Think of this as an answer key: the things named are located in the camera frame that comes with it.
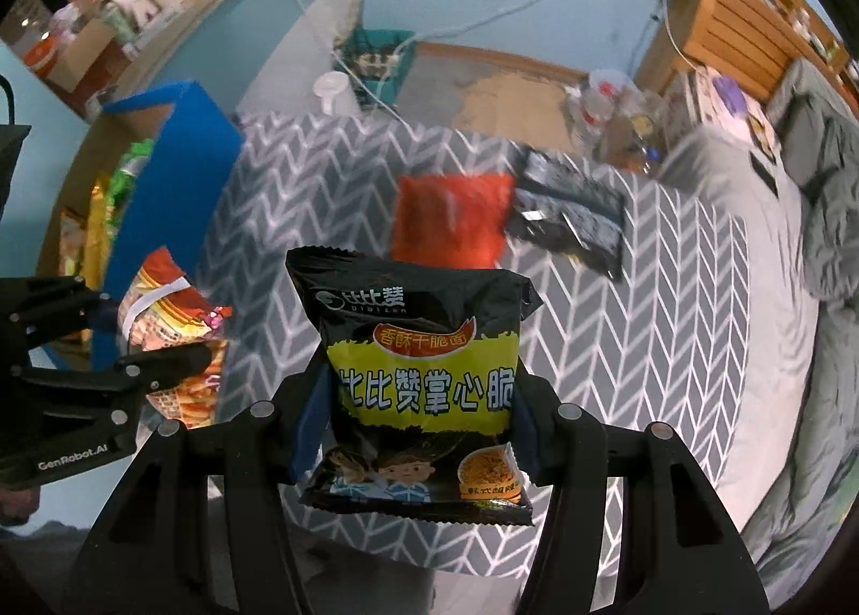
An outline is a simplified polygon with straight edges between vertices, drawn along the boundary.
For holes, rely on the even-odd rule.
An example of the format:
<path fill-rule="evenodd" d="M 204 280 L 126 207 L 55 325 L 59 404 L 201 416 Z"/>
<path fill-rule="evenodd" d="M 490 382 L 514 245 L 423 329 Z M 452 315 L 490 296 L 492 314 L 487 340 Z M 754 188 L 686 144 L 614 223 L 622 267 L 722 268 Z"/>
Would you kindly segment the person's left hand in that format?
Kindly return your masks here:
<path fill-rule="evenodd" d="M 41 503 L 41 488 L 9 490 L 0 488 L 0 525 L 15 527 L 26 525 Z"/>

